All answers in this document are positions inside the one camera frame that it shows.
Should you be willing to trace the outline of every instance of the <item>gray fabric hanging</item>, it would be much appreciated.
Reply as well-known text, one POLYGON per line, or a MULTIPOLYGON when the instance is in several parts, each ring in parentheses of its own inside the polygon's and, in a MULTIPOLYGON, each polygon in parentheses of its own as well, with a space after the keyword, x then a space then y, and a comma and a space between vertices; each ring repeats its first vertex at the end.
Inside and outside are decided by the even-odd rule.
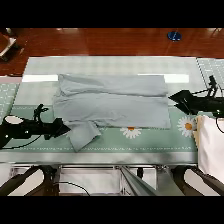
POLYGON ((59 75, 58 82, 54 115, 71 128, 75 151, 100 135, 97 126, 170 128, 163 76, 59 75))

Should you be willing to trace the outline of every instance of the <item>reddish brown floor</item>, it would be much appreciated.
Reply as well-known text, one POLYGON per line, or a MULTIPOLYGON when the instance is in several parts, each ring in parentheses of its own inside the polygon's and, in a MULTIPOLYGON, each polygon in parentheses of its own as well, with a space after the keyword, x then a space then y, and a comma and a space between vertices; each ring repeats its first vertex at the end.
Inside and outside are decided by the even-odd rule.
POLYGON ((0 75, 21 75, 31 56, 149 55, 224 58, 219 28, 12 28, 21 49, 0 60, 0 75), (182 40, 172 42, 169 31, 182 40))

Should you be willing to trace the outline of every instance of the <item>white flower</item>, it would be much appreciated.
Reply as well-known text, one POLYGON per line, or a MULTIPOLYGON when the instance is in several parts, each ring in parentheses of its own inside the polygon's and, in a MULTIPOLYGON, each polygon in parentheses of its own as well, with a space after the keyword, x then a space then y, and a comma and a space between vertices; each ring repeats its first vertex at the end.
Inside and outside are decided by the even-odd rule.
POLYGON ((141 134, 141 128, 135 128, 135 127, 127 127, 127 128, 121 128, 120 131, 123 132, 123 135, 126 136, 126 138, 135 138, 136 136, 139 136, 141 134))
POLYGON ((182 131, 182 135, 185 137, 191 137, 193 134, 193 131, 196 129, 196 122, 194 118, 190 117, 182 117, 178 121, 177 127, 179 128, 179 131, 182 131))

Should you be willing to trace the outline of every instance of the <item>blue object on floor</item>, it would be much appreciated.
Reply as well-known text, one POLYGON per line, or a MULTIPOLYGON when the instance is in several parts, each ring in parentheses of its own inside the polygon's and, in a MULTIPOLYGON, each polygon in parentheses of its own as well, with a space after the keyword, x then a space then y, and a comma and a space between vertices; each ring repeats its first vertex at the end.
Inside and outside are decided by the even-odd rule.
POLYGON ((167 37, 172 41, 179 41, 181 40, 182 35, 178 32, 172 31, 167 34, 167 37))

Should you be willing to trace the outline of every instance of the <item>yellow flower center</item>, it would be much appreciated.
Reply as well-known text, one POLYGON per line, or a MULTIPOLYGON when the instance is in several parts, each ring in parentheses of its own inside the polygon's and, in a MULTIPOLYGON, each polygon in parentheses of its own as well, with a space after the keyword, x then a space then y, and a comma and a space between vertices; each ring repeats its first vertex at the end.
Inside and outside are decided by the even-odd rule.
POLYGON ((128 130, 134 131, 135 130, 135 127, 128 127, 128 130))
POLYGON ((185 124, 185 128, 186 128, 187 130, 192 130, 192 125, 189 124, 189 123, 186 123, 186 124, 185 124))

